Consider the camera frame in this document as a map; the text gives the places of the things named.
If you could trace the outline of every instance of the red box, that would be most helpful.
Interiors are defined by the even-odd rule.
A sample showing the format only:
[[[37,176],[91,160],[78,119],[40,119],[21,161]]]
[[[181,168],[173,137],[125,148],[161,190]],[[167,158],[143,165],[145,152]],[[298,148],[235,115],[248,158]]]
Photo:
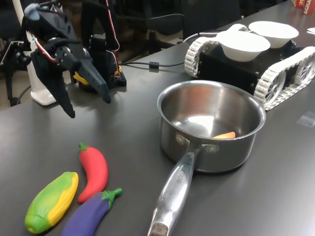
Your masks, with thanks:
[[[315,8],[315,0],[304,0],[304,11],[305,15],[312,15]]]
[[[304,8],[304,1],[305,0],[291,0],[291,2],[293,3],[295,7],[300,7],[300,8]]]

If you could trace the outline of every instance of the green and yellow corn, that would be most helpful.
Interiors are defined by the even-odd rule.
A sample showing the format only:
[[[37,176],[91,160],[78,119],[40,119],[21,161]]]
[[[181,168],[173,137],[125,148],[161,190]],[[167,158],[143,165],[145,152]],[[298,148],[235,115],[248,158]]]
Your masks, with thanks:
[[[54,226],[70,206],[78,187],[75,172],[65,172],[48,184],[33,200],[25,218],[25,227],[39,234]]]

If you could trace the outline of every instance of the robotic arm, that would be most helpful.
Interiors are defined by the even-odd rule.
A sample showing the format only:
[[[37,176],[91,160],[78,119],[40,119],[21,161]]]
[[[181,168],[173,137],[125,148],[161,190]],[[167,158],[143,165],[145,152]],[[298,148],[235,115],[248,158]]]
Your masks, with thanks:
[[[36,74],[63,110],[74,118],[75,112],[65,89],[63,71],[77,72],[106,103],[111,102],[111,97],[107,83],[93,66],[89,52],[76,39],[70,19],[55,4],[55,1],[30,4],[24,11],[21,31],[27,30],[47,43],[41,46],[33,37],[38,47],[31,53]]]

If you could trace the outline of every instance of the saucepan handle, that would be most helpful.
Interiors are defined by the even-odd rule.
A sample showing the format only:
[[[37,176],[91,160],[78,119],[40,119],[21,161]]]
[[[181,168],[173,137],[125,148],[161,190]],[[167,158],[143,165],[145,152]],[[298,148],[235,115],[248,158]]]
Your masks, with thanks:
[[[153,212],[148,236],[169,236],[183,209],[199,149],[188,148],[172,170]]]

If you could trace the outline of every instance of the tracked robot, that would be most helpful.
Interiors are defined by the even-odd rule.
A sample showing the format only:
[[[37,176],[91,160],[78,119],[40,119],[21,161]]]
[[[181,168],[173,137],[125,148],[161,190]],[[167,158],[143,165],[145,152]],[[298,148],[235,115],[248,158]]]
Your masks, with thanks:
[[[239,24],[229,30],[249,31]],[[238,62],[225,56],[217,37],[199,37],[187,51],[185,70],[193,77],[237,86],[268,111],[311,82],[315,47],[301,48],[290,40],[281,48],[262,52],[253,61]]]

